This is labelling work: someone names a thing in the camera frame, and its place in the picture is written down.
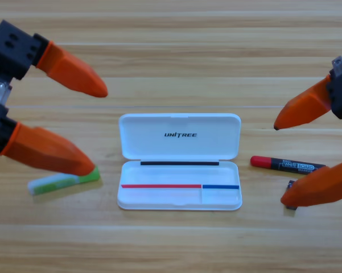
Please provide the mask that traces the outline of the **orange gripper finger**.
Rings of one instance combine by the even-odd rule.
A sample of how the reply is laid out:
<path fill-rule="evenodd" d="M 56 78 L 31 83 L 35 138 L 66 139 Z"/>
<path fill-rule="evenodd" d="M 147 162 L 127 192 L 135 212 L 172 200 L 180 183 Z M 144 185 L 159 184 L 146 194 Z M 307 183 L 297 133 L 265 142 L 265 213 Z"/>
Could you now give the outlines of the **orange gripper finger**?
<path fill-rule="evenodd" d="M 296 180 L 281 197 L 288 207 L 313 206 L 342 199 L 342 163 L 320 168 Z"/>

